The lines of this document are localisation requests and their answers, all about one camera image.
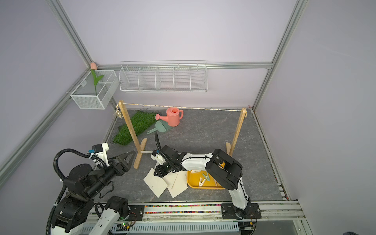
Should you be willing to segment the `white hooked clothespin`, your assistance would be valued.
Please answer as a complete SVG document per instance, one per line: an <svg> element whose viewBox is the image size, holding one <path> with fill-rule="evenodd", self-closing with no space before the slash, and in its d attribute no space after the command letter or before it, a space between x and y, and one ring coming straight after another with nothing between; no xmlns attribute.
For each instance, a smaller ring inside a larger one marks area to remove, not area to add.
<svg viewBox="0 0 376 235"><path fill-rule="evenodd" d="M206 179L204 178L200 178L200 181L199 181L199 187L202 187L204 185L204 183L206 182Z"/></svg>

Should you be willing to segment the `green clothespin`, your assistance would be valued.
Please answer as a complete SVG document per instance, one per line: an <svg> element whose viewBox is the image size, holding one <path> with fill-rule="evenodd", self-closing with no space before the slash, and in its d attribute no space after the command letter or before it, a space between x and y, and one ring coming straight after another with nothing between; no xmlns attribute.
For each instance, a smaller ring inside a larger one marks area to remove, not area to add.
<svg viewBox="0 0 376 235"><path fill-rule="evenodd" d="M210 181L210 177L208 175L202 174L206 181Z"/></svg>

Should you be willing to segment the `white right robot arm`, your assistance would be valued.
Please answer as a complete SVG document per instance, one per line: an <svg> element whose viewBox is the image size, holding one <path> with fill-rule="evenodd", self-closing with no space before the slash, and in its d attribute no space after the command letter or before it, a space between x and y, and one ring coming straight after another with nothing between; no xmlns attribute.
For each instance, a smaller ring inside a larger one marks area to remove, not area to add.
<svg viewBox="0 0 376 235"><path fill-rule="evenodd" d="M251 203L243 183L242 165L221 149L212 153L178 153L169 146L158 147L151 154L158 164L154 176L160 178L171 172L199 170L207 172L223 188L228 190L232 203L222 204L224 219L260 219L258 204Z"/></svg>

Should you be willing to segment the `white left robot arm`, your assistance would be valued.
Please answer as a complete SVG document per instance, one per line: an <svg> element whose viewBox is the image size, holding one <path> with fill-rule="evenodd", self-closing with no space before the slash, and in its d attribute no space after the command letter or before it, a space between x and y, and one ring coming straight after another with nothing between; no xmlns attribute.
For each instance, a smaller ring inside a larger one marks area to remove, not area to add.
<svg viewBox="0 0 376 235"><path fill-rule="evenodd" d="M90 164L79 164L65 176L59 167L59 159L67 152L94 161L99 169L94 170ZM53 168L63 187L52 206L45 234L51 235L56 228L67 234L86 222L89 211L95 206L94 198L101 195L116 176L130 170L135 155L135 151L126 152L110 158L106 164L93 152L84 154L71 148L59 151L54 157Z"/></svg>

